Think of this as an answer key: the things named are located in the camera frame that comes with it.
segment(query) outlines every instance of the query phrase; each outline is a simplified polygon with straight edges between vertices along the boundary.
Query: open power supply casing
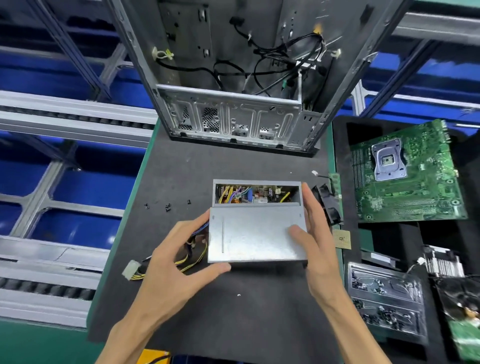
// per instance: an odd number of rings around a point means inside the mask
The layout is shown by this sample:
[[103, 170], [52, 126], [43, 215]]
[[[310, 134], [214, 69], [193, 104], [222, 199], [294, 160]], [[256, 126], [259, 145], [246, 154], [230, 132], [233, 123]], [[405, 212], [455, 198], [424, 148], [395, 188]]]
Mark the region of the open power supply casing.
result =
[[[291, 202], [219, 204], [218, 185], [283, 186], [293, 192]], [[300, 182], [214, 180], [208, 262], [306, 260], [303, 248], [288, 234], [291, 225], [307, 229]]]

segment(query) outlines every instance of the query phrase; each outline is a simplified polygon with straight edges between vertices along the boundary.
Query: motherboard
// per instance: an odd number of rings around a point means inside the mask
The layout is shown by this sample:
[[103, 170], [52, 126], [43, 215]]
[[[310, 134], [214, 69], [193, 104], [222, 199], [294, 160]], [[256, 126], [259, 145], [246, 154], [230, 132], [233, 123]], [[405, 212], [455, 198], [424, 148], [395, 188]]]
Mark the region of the motherboard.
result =
[[350, 147], [359, 222], [465, 219], [443, 120]]

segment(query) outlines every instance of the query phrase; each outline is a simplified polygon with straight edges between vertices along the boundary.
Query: black anti-static mat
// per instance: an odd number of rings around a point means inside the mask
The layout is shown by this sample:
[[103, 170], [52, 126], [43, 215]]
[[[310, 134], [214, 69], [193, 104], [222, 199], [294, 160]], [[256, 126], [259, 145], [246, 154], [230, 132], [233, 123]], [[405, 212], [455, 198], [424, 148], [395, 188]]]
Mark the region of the black anti-static mat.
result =
[[[176, 142], [160, 130], [99, 292], [89, 340], [105, 341], [136, 295], [140, 283], [121, 276], [127, 263], [149, 256], [176, 221], [207, 210], [214, 178], [323, 184], [312, 173], [328, 173], [322, 146], [314, 158], [305, 158]], [[168, 203], [171, 210], [166, 212]], [[163, 324], [147, 347], [257, 364], [339, 363], [333, 332], [310, 296], [301, 264], [295, 263], [224, 274]]]

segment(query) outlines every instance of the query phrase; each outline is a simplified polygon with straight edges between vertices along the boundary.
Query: human hand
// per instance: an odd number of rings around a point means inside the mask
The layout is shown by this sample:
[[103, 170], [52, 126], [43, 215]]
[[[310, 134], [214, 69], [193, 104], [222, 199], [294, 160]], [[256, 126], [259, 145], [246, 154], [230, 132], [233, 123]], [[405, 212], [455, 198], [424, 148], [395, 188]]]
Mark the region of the human hand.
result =
[[320, 305], [331, 304], [343, 292], [335, 243], [324, 210], [310, 187], [302, 183], [303, 205], [306, 207], [307, 231], [293, 225], [288, 233], [307, 253], [307, 282], [310, 293]]
[[220, 274], [228, 272], [229, 263], [216, 263], [186, 276], [175, 266], [179, 249], [190, 236], [204, 225], [210, 210], [193, 221], [180, 221], [154, 250], [145, 278], [126, 318], [142, 320], [147, 330], [155, 331], [176, 314], [201, 288]]

